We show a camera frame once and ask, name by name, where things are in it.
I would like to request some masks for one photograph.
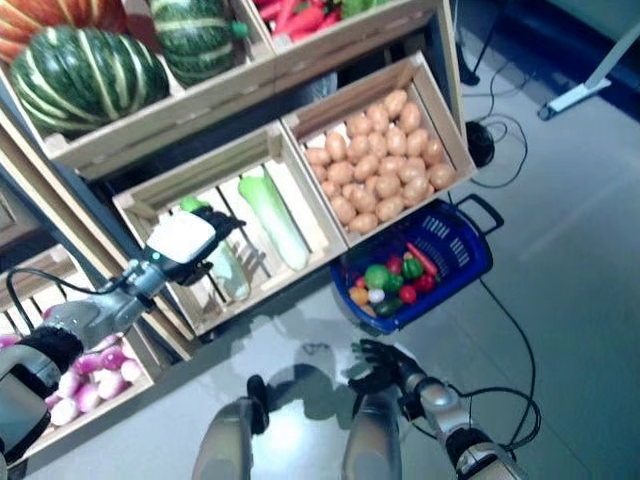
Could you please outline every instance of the pumpkin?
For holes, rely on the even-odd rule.
[[[151,0],[150,7],[164,58],[183,86],[233,67],[232,42],[246,37],[248,28],[227,21],[221,0]]]
[[[11,83],[45,132],[75,136],[169,94],[160,61],[137,40],[94,28],[48,27],[11,64]]]
[[[45,27],[68,24],[124,32],[126,14],[120,0],[2,0],[0,59],[10,63]]]

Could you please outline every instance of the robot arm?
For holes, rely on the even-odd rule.
[[[400,387],[402,413],[409,420],[424,416],[462,479],[524,479],[526,474],[507,452],[493,442],[470,417],[456,391],[429,376],[396,347],[361,340],[356,350],[373,372],[350,385],[356,392],[373,393],[392,384]]]
[[[119,278],[83,300],[50,308],[31,335],[0,351],[0,478],[2,463],[19,459],[46,429],[44,399],[75,359],[129,328],[167,283],[202,278],[211,268],[207,257],[243,224],[197,201],[185,209],[154,229],[141,258]]]

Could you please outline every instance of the orange pumpkin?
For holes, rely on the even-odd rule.
[[[2,0],[0,59],[10,63],[44,27],[67,24],[120,33],[126,21],[120,0]]]

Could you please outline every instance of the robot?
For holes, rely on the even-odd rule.
[[[106,336],[126,331],[153,308],[167,283],[190,285],[211,268],[206,261],[233,229],[235,218],[198,204],[156,226],[141,258],[95,294],[52,307],[44,322],[16,345],[0,351],[0,479],[44,432],[49,412],[44,399],[83,351]],[[175,241],[176,232],[189,232]],[[473,422],[456,391],[429,376],[393,346],[362,340],[356,352],[371,373],[353,379],[361,396],[342,464],[345,480],[402,478],[398,409],[407,418],[423,416],[436,432],[458,475],[464,479],[520,479],[525,474]],[[398,402],[395,392],[399,389]],[[252,465],[251,437],[269,424],[268,390],[253,376],[247,395],[223,407],[213,419],[193,470],[193,478],[245,480]]]

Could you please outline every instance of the floor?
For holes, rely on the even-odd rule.
[[[465,31],[469,60],[479,51],[476,33]],[[487,92],[504,56],[522,53],[501,38],[495,46],[480,68],[482,83],[465,93]],[[504,189],[467,185],[453,192],[456,199],[478,192],[506,221],[489,237],[495,265],[485,279],[529,335],[544,418],[540,435],[518,458],[531,478],[637,478],[640,235],[631,220],[640,212],[640,125],[599,98],[549,122],[538,120],[554,88],[566,85],[540,59],[520,56],[498,77],[495,91],[518,85],[534,66],[536,78],[499,97],[495,107],[526,132],[522,174]],[[486,97],[465,97],[467,118],[488,108]],[[510,177],[521,155],[521,143],[507,135],[478,179]],[[353,399],[344,370],[353,362],[350,343],[363,333],[334,300],[327,272],[318,272],[250,318],[234,321],[139,402],[161,398],[139,411],[134,404],[119,417],[107,415],[101,421],[113,422],[112,428],[63,456],[73,444],[62,442],[33,459],[28,478],[189,478],[209,421],[243,394],[253,373],[272,385],[296,380],[279,389],[284,393],[271,427],[253,442],[253,478],[336,478]],[[388,341],[401,343],[431,373],[461,389],[528,388],[522,340],[478,282]],[[473,411],[504,441],[521,403],[492,395],[475,401]],[[453,478],[432,440],[404,422],[401,436],[404,478]]]

